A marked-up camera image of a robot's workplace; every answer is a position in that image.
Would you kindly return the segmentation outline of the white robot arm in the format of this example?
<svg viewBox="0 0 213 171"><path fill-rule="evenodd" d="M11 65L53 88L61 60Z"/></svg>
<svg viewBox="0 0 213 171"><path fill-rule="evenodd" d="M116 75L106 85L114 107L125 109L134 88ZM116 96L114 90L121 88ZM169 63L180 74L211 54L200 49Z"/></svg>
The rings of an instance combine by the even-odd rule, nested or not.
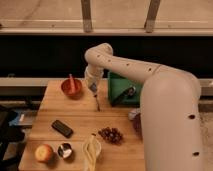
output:
<svg viewBox="0 0 213 171"><path fill-rule="evenodd" d="M199 80L162 64L115 57L103 43L85 53L85 79L96 85L108 69L142 85L141 126L146 171L204 171Z"/></svg>

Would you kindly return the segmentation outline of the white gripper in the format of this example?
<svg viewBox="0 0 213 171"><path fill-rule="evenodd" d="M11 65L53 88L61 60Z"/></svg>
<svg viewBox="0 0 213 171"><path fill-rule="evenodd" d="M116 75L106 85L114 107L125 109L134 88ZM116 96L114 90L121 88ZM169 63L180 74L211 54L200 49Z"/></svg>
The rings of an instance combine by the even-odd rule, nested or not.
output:
<svg viewBox="0 0 213 171"><path fill-rule="evenodd" d="M87 87L89 88L89 86L92 83L95 83L98 86L99 81L103 77L103 74L104 74L104 70L102 68L88 65L84 72L84 78L85 78Z"/></svg>

